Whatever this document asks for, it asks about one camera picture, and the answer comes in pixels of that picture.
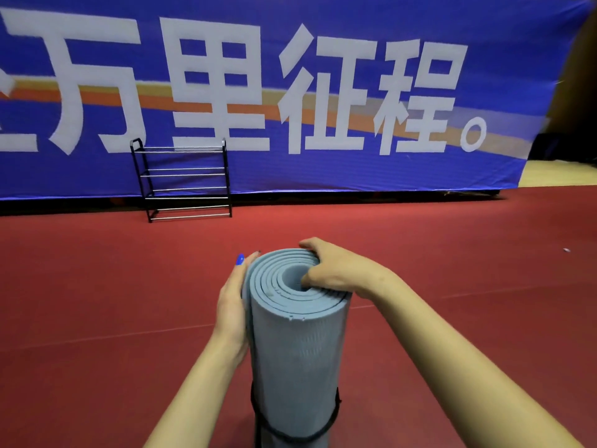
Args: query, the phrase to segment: banner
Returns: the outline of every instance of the banner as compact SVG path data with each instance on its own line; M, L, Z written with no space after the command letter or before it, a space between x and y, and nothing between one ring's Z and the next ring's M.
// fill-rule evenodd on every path
M0 198L138 195L137 137L226 138L234 193L516 187L592 7L0 0Z

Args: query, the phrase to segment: person's right arm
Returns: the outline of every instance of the person's right arm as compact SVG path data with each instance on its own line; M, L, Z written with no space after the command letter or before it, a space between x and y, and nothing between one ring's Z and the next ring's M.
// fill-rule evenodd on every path
M356 292L371 300L467 447L582 447L395 273L318 238L300 245L320 260L302 285Z

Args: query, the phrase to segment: black strap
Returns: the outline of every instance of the black strap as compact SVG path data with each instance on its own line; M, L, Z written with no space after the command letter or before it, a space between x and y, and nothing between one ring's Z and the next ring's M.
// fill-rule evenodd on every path
M338 412L340 411L341 402L342 400L340 400L340 392L336 388L336 406L334 407L334 411L332 412L332 415L325 426L308 437L291 437L288 434L284 434L284 432L280 432L279 430L272 428L272 425L261 413L261 410L259 410L257 398L255 398L254 387L253 384L251 384L251 405L253 406L253 412L255 412L255 448L261 448L261 429L265 429L273 436L289 444L304 445L317 440L319 437L328 432L336 421Z

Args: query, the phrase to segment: blue-gray foam mat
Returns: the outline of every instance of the blue-gray foam mat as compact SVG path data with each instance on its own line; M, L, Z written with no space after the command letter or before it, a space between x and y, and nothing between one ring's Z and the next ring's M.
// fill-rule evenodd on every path
M301 248L272 251L252 263L243 286L256 403L291 437L316 433L336 407L351 293L302 289L301 277L318 263ZM296 446L260 430L263 448ZM328 438L302 446L325 448Z

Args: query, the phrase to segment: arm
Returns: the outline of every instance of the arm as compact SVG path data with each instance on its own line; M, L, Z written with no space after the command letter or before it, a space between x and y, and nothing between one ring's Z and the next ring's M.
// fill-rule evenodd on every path
M303 286L355 291L370 299L467 447L582 447L392 271L317 238L300 245L321 261L303 277Z
M214 332L145 448L203 448L210 443L232 375L247 353L241 287L257 256L253 253L244 262L239 257L220 291Z

